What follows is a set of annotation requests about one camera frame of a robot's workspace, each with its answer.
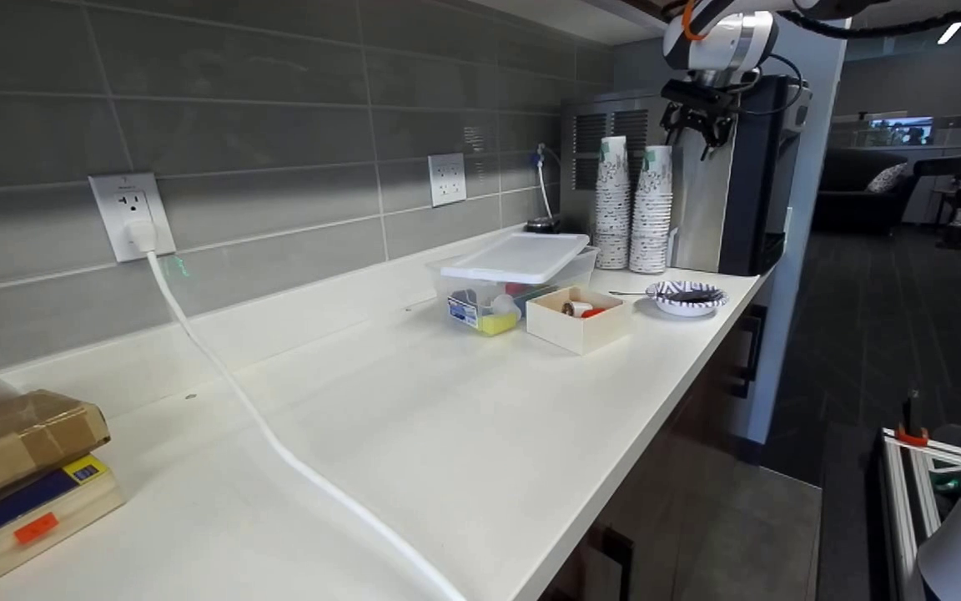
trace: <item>white countertop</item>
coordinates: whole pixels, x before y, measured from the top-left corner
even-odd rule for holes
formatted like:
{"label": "white countertop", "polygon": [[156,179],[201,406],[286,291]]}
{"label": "white countertop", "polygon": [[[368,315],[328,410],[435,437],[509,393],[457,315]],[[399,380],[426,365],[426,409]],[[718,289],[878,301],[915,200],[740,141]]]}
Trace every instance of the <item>white countertop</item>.
{"label": "white countertop", "polygon": [[[588,357],[453,328],[426,283],[453,244],[196,322],[277,433],[467,598],[536,598],[670,418],[759,279],[707,322],[638,309]],[[648,279],[599,275],[599,291]],[[174,328],[8,370],[100,401],[126,505],[0,581],[0,598],[380,598],[435,590],[263,447]]]}

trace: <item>electrical outlet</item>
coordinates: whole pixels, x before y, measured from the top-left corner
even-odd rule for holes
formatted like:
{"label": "electrical outlet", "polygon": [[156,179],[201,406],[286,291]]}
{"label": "electrical outlet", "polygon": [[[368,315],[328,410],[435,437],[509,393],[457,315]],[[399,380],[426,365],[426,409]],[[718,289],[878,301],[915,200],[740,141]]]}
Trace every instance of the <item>electrical outlet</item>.
{"label": "electrical outlet", "polygon": [[467,170],[461,154],[426,157],[426,183],[435,192],[435,207],[467,200]]}
{"label": "electrical outlet", "polygon": [[148,222],[155,230],[155,252],[177,252],[166,207],[156,194],[155,175],[104,175],[86,179],[93,200],[100,205],[104,226],[117,262],[138,262],[143,252],[130,238],[135,222]]}

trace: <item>bowl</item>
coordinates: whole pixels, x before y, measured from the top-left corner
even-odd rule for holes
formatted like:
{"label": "bowl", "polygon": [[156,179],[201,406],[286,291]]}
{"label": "bowl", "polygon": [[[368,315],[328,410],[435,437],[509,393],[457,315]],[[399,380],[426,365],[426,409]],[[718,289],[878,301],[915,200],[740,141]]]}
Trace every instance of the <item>bowl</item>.
{"label": "bowl", "polygon": [[675,317],[711,317],[723,305],[723,291],[698,282],[662,282],[648,289],[657,311]]}

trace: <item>ceiling light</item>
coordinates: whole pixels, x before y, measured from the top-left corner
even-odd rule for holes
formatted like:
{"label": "ceiling light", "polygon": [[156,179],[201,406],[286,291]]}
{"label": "ceiling light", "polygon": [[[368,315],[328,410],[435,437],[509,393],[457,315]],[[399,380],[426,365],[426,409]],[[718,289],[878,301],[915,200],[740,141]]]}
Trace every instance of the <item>ceiling light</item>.
{"label": "ceiling light", "polygon": [[951,45],[951,38],[955,38],[957,30],[961,30],[961,19],[955,19],[955,24],[940,35],[937,46]]}

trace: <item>stack of paper cups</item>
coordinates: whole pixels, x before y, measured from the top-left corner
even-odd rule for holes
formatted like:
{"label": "stack of paper cups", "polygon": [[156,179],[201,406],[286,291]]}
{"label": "stack of paper cups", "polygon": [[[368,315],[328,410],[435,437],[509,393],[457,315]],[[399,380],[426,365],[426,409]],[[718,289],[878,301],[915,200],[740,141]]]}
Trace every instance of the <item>stack of paper cups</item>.
{"label": "stack of paper cups", "polygon": [[667,271],[670,207],[675,207],[670,148],[648,148],[638,180],[634,249],[629,263],[632,271],[638,275]]}
{"label": "stack of paper cups", "polygon": [[599,179],[599,226],[600,271],[629,268],[629,154],[624,137],[604,137],[600,179]]}

